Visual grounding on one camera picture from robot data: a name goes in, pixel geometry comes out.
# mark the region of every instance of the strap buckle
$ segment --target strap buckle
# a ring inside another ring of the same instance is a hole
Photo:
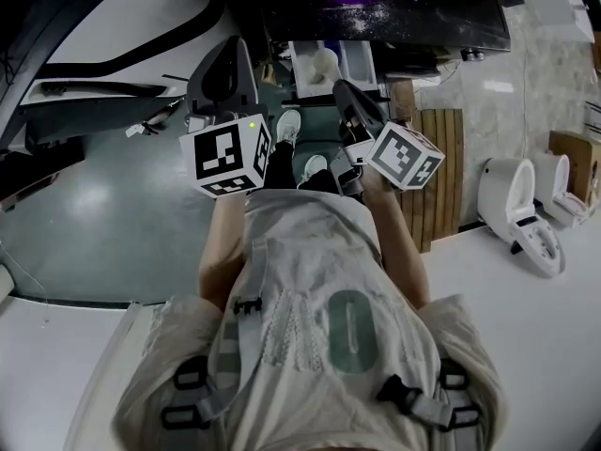
[[[440,387],[447,391],[465,391],[470,385],[466,370],[449,358],[440,359]]]
[[[480,408],[475,404],[453,409],[453,417],[449,426],[439,426],[441,432],[454,429],[471,428],[480,424]]]
[[[378,401],[392,401],[398,411],[404,415],[412,415],[411,410],[415,401],[424,391],[417,387],[407,387],[401,378],[393,374],[384,382],[382,389],[376,395]]]
[[[184,361],[173,377],[173,383],[179,391],[197,389],[207,382],[207,356],[194,356]]]
[[[200,417],[196,406],[171,406],[161,412],[162,427],[167,430],[174,429],[208,429],[210,422],[205,422]]]
[[[244,314],[247,316],[251,314],[251,311],[254,309],[258,312],[263,307],[263,301],[260,297],[257,297],[253,301],[237,301],[234,303],[234,314],[238,314],[242,309],[244,309]]]

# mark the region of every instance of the shoe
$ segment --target shoe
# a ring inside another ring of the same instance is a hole
[[[314,155],[309,158],[307,163],[304,165],[304,172],[302,173],[302,181],[299,186],[309,180],[317,172],[322,170],[328,170],[328,161],[323,155]]]
[[[299,131],[301,130],[301,114],[296,110],[286,110],[278,120],[278,142],[287,142],[295,146]]]

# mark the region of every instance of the black table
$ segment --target black table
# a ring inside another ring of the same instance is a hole
[[[355,39],[413,46],[509,51],[499,0],[379,0],[344,6],[331,0],[226,0],[253,60],[272,41]]]

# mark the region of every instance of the printed number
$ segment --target printed number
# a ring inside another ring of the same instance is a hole
[[[339,371],[362,373],[378,359],[378,340],[369,300],[357,290],[330,297],[330,359]]]

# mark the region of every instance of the white tile floor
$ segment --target white tile floor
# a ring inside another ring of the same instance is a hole
[[[510,53],[464,62],[455,74],[450,64],[440,86],[416,92],[421,109],[464,111],[464,224],[476,219],[478,179],[487,159],[546,150],[552,130],[583,132],[584,102],[599,98],[589,44],[553,38],[528,5],[506,8],[505,17]]]

